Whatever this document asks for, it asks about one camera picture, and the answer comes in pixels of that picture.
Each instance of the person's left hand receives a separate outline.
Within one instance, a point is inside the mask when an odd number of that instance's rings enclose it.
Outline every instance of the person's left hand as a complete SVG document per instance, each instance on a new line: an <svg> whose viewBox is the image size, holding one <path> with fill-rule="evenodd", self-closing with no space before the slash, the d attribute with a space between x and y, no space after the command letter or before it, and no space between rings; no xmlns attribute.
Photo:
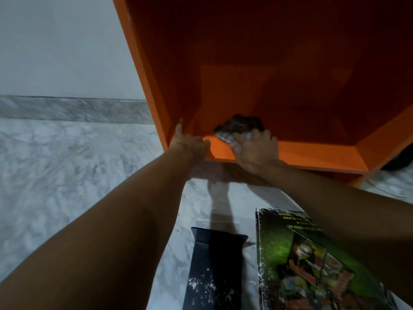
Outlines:
<svg viewBox="0 0 413 310"><path fill-rule="evenodd" d="M181 154L188 153L190 159L193 159L195 164L199 164L205 159L211 147L211 142L208 139L202 140L201 136L182 134L182 123L183 120L180 119L178 125L176 125L175 135L172 137L169 150L180 151Z"/></svg>

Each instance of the orange shelf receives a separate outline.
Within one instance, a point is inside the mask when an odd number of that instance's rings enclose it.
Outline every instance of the orange shelf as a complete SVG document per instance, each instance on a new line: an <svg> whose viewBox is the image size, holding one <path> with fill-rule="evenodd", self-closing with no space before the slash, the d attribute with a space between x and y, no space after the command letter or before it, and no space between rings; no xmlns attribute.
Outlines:
<svg viewBox="0 0 413 310"><path fill-rule="evenodd" d="M413 141L413 0L114 0L164 149L260 117L280 158L356 183Z"/></svg>

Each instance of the person's right hand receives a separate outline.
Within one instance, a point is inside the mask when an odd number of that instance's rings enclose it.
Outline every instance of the person's right hand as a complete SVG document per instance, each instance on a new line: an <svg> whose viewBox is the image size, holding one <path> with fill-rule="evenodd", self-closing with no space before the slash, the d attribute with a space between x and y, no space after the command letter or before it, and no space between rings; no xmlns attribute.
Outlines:
<svg viewBox="0 0 413 310"><path fill-rule="evenodd" d="M276 137L271 137L271 131L253 129L251 139L238 133L233 136L241 147L232 145L231 149L237 163L247 172L264 177L268 167L287 165L278 159L278 142Z"/></svg>

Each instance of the forearm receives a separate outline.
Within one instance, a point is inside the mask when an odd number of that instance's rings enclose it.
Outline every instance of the forearm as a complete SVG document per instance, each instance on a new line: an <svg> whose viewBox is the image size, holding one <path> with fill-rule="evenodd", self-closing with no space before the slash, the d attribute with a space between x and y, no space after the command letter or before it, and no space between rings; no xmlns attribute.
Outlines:
<svg viewBox="0 0 413 310"><path fill-rule="evenodd" d="M0 284L0 307L144 308L191 163L168 151L121 183Z"/></svg>
<svg viewBox="0 0 413 310"><path fill-rule="evenodd" d="M320 228L358 258L406 302L412 270L400 256L413 245L411 204L349 187L291 166L275 166L265 178L286 192Z"/></svg>

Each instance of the magazine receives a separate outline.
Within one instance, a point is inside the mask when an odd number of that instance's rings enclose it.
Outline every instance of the magazine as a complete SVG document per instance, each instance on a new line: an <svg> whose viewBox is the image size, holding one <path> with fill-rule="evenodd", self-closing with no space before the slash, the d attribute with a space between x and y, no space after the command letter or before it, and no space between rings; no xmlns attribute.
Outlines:
<svg viewBox="0 0 413 310"><path fill-rule="evenodd" d="M256 209L261 310L397 309L390 291L301 211Z"/></svg>

